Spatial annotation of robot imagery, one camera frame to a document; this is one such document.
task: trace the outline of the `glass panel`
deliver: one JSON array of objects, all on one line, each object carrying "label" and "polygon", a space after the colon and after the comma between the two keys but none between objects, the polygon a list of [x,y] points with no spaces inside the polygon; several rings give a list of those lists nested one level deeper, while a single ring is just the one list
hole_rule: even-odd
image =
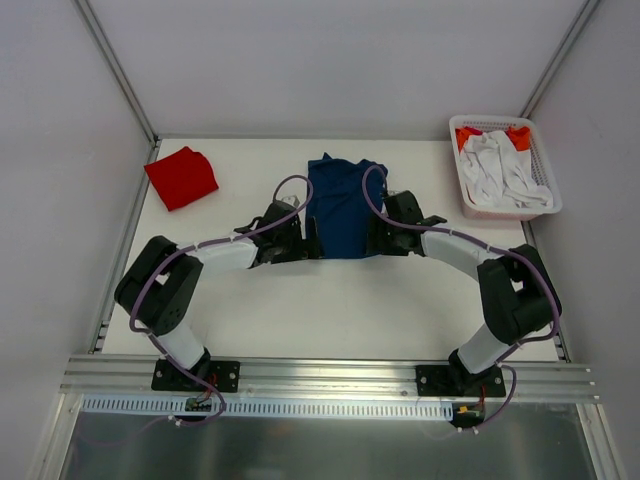
[{"label": "glass panel", "polygon": [[573,405],[512,405],[479,435],[400,420],[223,417],[197,428],[81,414],[62,478],[595,480]]}]

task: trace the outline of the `white table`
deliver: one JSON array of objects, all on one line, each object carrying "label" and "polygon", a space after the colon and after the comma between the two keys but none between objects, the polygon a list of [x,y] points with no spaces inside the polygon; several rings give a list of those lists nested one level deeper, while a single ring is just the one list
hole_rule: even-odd
[{"label": "white table", "polygon": [[[226,236],[262,215],[276,185],[322,157],[389,168],[390,190],[411,190],[425,216],[437,214],[495,245],[525,242],[518,222],[462,216],[449,142],[343,140],[164,140],[158,158],[184,146],[213,165],[220,189],[167,212],[149,187],[128,265],[149,238],[193,242]],[[302,181],[282,191],[304,198]],[[201,281],[185,320],[212,355],[443,360],[484,322],[478,285],[417,256],[265,265]],[[104,353],[153,354],[116,305]],[[526,345],[514,360],[556,361],[553,342]]]}]

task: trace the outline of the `orange cloth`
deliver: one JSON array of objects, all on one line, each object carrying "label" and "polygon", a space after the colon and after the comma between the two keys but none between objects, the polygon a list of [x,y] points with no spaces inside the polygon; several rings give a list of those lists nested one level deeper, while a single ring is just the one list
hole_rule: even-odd
[{"label": "orange cloth", "polygon": [[467,143],[471,135],[482,135],[482,131],[473,127],[456,128],[456,141],[458,142],[458,151],[460,152]]},{"label": "orange cloth", "polygon": [[531,148],[531,130],[529,130],[529,127],[522,127],[517,130],[513,127],[509,127],[506,134],[507,137],[509,137],[509,140],[511,140],[515,145],[518,152],[524,152]]}]

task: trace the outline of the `folded blue fabric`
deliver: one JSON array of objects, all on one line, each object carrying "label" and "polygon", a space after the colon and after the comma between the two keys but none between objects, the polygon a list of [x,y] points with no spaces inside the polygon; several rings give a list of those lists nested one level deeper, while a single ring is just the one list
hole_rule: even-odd
[{"label": "folded blue fabric", "polygon": [[[366,256],[367,226],[371,209],[362,194],[362,176],[375,162],[353,164],[324,154],[309,162],[313,198],[307,218],[315,217],[325,258],[363,258]],[[378,209],[382,208],[384,179],[373,172],[367,179],[367,192]]]}]

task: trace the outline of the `ventilation grille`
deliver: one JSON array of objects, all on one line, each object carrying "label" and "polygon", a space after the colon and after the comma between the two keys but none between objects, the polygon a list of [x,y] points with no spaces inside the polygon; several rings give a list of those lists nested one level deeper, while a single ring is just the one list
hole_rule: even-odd
[{"label": "ventilation grille", "polygon": [[[187,397],[158,397],[143,395],[85,395],[82,410],[89,413],[136,415],[195,415],[216,413],[186,411]],[[224,415],[232,417],[273,418],[362,418],[395,420],[451,420],[450,402],[420,401],[344,401],[296,399],[228,399]]]}]

